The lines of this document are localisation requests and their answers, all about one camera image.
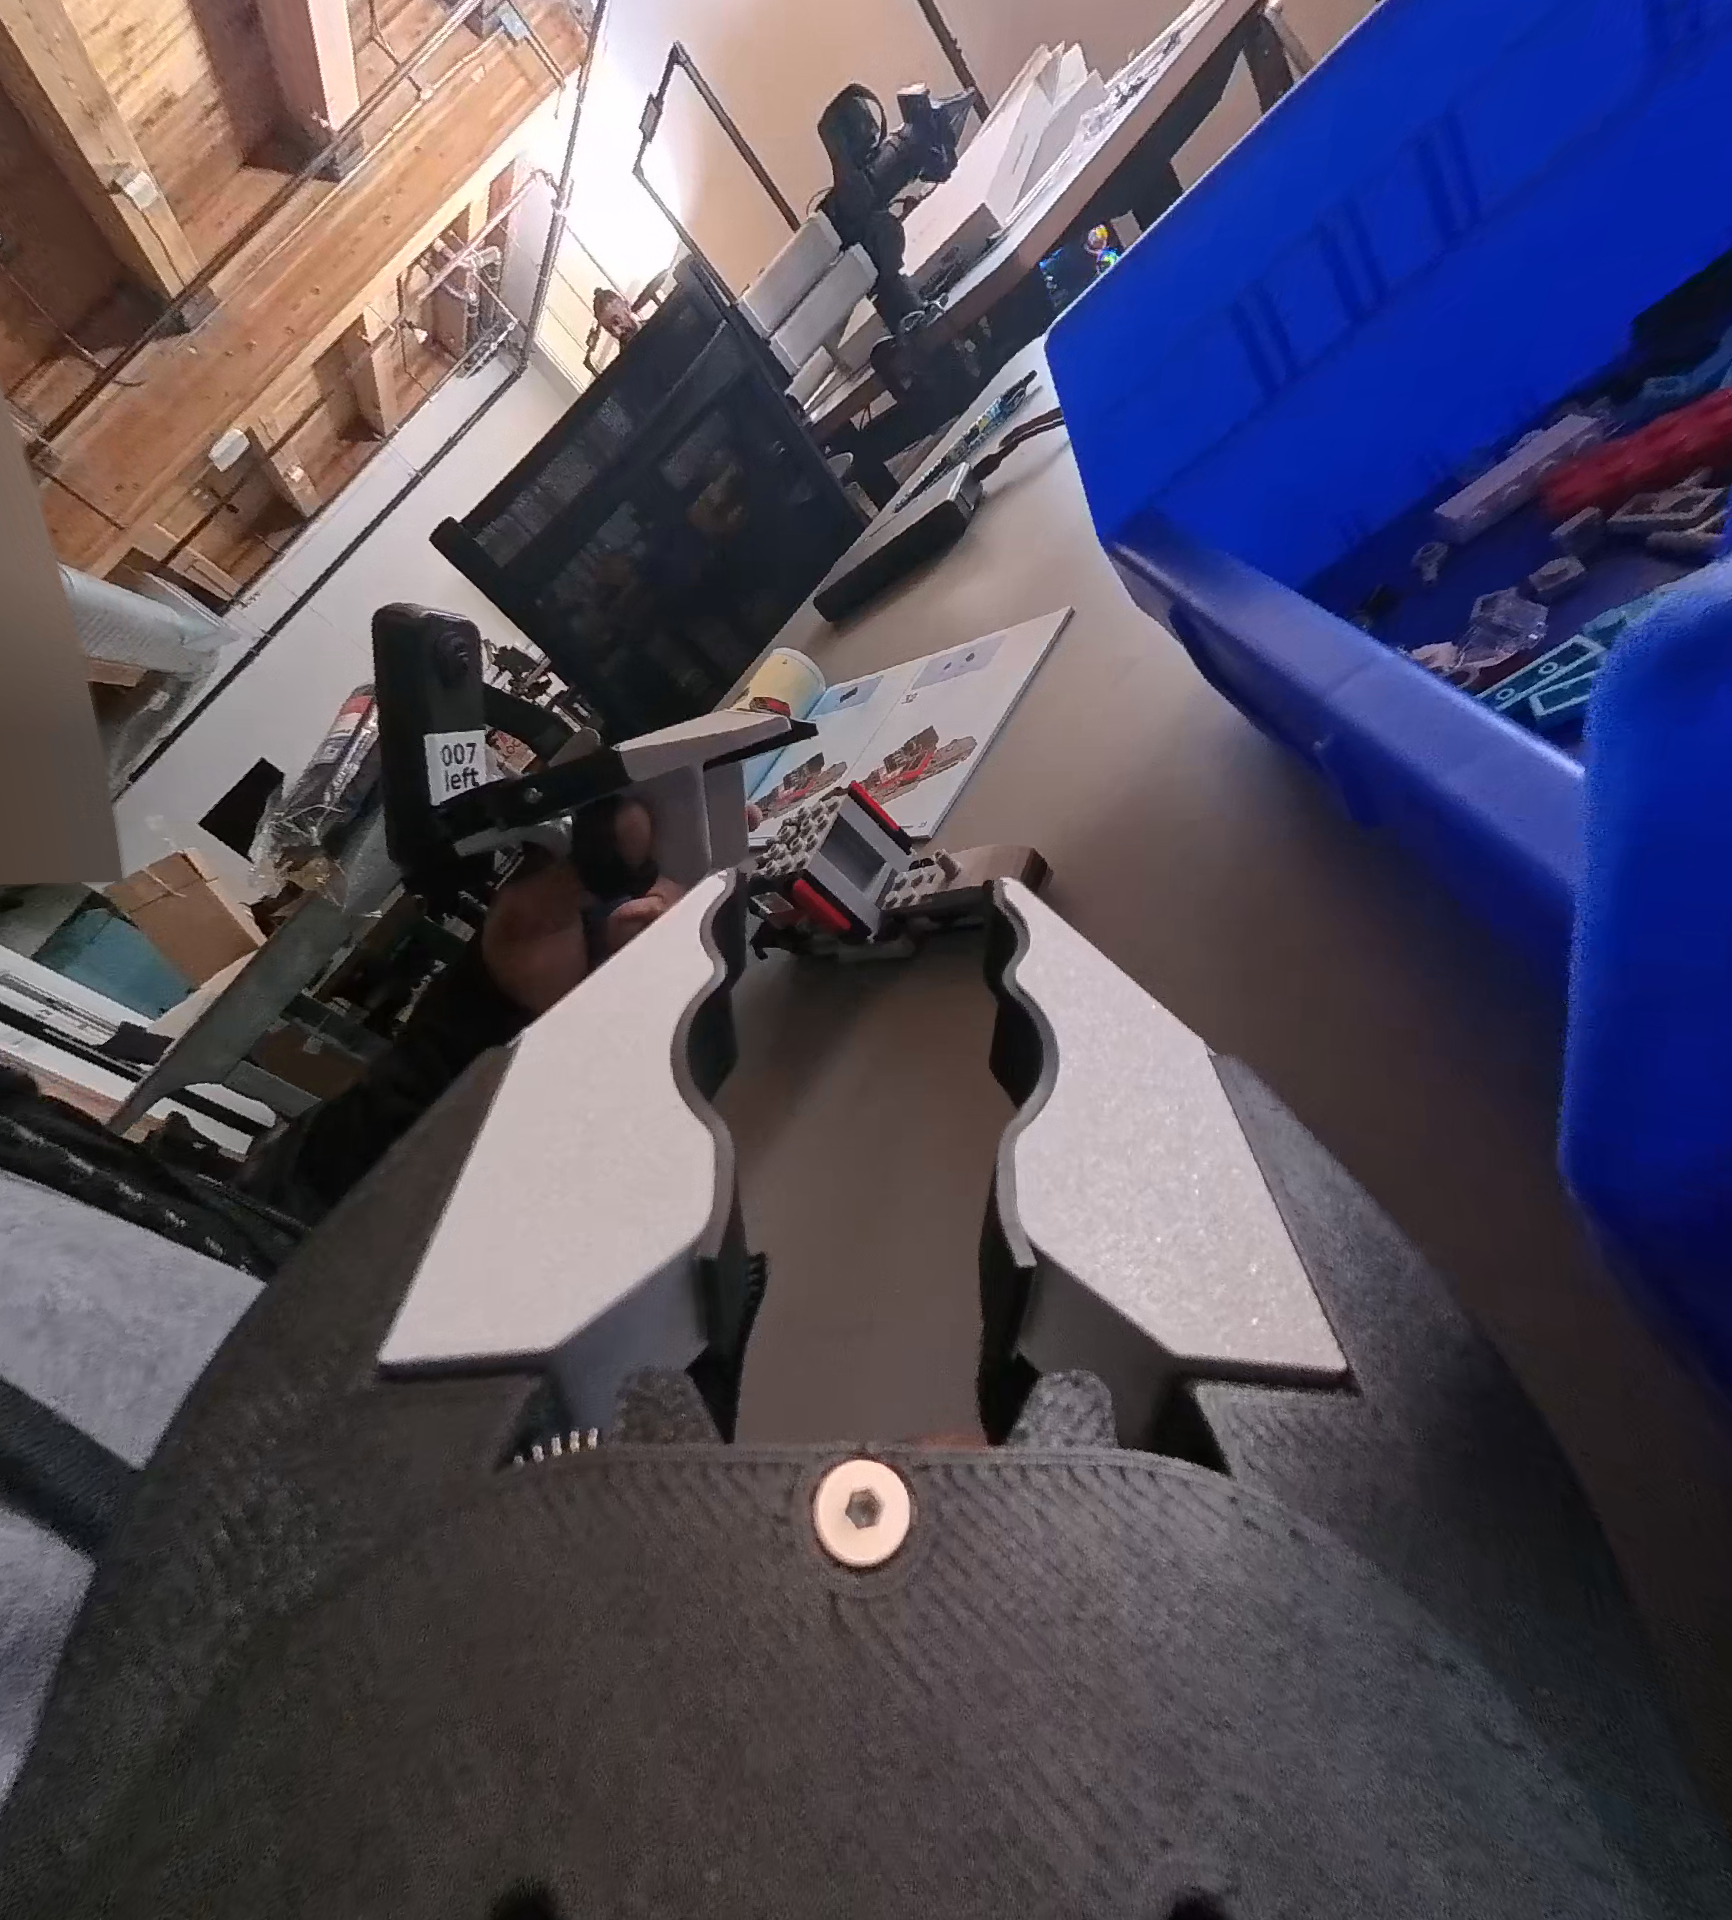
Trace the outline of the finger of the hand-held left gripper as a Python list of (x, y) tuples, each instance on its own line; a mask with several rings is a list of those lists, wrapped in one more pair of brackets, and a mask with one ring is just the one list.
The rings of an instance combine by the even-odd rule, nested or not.
[(472, 790), (456, 801), (456, 856), (543, 847), (574, 809), (627, 794), (652, 815), (652, 860), (683, 888), (749, 860), (742, 766), (814, 741), (789, 713), (705, 713), (616, 747)]

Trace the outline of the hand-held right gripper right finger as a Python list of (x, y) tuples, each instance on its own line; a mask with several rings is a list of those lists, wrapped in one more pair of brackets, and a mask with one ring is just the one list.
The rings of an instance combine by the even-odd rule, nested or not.
[(1101, 1382), (1131, 1452), (1185, 1435), (1206, 1382), (1347, 1389), (1206, 1038), (1020, 879), (989, 883), (986, 982), (1009, 1100), (980, 1228), (986, 1435), (1052, 1376)]

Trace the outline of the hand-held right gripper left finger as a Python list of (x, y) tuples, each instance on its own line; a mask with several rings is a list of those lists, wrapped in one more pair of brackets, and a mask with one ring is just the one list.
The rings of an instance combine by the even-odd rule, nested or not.
[(719, 1113), (742, 963), (742, 871), (713, 871), (517, 1037), (386, 1382), (535, 1376), (599, 1430), (629, 1376), (683, 1372), (735, 1433), (762, 1302)]

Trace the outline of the black red brick model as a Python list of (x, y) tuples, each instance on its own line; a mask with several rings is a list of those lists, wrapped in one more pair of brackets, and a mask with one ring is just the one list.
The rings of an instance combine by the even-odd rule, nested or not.
[(997, 879), (1046, 895), (1052, 864), (1032, 847), (922, 847), (849, 785), (751, 842), (742, 876), (756, 958), (879, 963), (980, 927)]

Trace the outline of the blue plastic bin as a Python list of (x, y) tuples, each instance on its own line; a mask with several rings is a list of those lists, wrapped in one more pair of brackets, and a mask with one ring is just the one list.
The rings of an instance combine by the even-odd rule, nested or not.
[(1732, 0), (1377, 5), (1046, 352), (1136, 604), (1368, 833), (1562, 947), (1582, 770), (1303, 586), (1732, 245)]

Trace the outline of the person's left hand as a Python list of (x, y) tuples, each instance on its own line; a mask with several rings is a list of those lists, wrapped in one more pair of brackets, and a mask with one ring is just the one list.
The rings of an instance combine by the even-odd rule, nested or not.
[(539, 1017), (679, 898), (647, 801), (599, 799), (574, 815), (565, 856), (531, 851), (493, 898), (480, 942), (489, 979), (524, 1017)]

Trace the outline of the clear plastic bag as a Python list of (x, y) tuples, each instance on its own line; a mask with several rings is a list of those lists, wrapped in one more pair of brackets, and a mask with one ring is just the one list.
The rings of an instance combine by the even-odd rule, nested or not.
[(358, 681), (309, 770), (285, 782), (249, 847), (258, 898), (271, 900), (285, 888), (346, 898), (351, 864), (379, 815), (379, 698), (371, 681)]

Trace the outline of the instruction booklet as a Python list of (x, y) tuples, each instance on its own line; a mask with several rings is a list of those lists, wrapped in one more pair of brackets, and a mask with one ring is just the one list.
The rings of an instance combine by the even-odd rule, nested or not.
[(742, 770), (749, 847), (771, 847), (849, 785), (910, 842), (934, 842), (1067, 624), (1072, 608), (1056, 608), (853, 681), (814, 670), (789, 705), (808, 736)]

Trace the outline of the black flat box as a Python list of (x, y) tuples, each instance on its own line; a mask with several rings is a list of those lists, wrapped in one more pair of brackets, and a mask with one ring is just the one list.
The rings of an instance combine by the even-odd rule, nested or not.
[(909, 506), (882, 515), (823, 579), (814, 608), (837, 624), (903, 579), (946, 557), (976, 522), (986, 483), (971, 461), (954, 461)]

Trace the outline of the brown cardboard box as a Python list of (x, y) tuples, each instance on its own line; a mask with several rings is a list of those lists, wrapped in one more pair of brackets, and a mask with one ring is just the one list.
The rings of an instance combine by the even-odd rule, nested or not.
[(244, 965), (270, 942), (199, 851), (173, 851), (105, 883), (105, 898), (189, 989)]

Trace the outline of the dark patterned strip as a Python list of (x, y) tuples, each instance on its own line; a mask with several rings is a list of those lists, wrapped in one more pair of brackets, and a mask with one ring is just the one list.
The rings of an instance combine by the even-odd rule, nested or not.
[(1040, 371), (1022, 371), (1007, 385), (968, 427), (950, 431), (931, 461), (910, 474), (903, 495), (931, 490), (943, 474), (971, 465), (997, 438), (1020, 420), (1028, 396), (1036, 396)]

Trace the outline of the grey knit garment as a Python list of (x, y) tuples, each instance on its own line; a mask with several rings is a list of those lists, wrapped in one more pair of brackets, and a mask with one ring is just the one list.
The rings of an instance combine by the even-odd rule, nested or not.
[[(0, 1376), (145, 1468), (254, 1276), (0, 1171)], [(0, 1805), (92, 1584), (92, 1551), (0, 1495)]]

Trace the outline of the blue plastic case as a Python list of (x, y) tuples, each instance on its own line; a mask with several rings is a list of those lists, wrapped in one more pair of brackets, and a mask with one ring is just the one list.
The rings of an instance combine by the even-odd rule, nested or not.
[(1732, 1402), (1732, 508), (1596, 692), (1559, 1092), (1601, 1262)]

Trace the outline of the wooden work table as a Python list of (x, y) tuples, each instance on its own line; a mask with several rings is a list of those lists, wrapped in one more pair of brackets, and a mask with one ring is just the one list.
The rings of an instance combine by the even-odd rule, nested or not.
[(1093, 282), (1093, 230), (1113, 241), (1113, 215), (1148, 230), (1179, 198), (1175, 157), (1237, 67), (1263, 109), (1310, 73), (1278, 5), (1188, 5), (1106, 82), (1007, 230), (971, 264), (925, 282), (903, 270), (903, 215), (954, 172), (976, 90), (934, 99), (903, 87), (898, 120), (884, 120), (870, 87), (841, 87), (818, 120), (833, 183), (738, 296), (763, 350), (789, 363), (787, 394), (818, 446), (882, 461), (968, 408), (1056, 320), (1040, 261), (1081, 245), (1081, 282)]

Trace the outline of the white cardboard box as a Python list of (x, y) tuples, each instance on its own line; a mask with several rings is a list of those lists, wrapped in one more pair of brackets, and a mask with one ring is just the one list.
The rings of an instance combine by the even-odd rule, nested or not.
[(971, 264), (1101, 99), (1106, 82), (1081, 45), (1036, 46), (954, 159), (954, 172), (903, 215), (903, 270), (925, 282)]

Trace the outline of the pile of loose bricks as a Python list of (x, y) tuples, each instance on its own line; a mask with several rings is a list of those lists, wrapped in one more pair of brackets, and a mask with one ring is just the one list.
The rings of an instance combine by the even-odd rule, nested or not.
[(1708, 570), (1732, 515), (1732, 245), (1650, 302), (1607, 371), (1444, 500), (1310, 581), (1312, 604), (1582, 756), (1620, 637)]

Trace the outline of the silver ventilation duct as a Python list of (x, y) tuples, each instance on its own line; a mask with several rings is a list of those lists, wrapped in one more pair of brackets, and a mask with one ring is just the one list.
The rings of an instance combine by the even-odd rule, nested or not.
[(163, 581), (152, 581), (154, 591), (115, 586), (74, 567), (60, 567), (58, 575), (88, 663), (122, 663), (177, 681), (210, 672), (228, 624), (189, 595)]

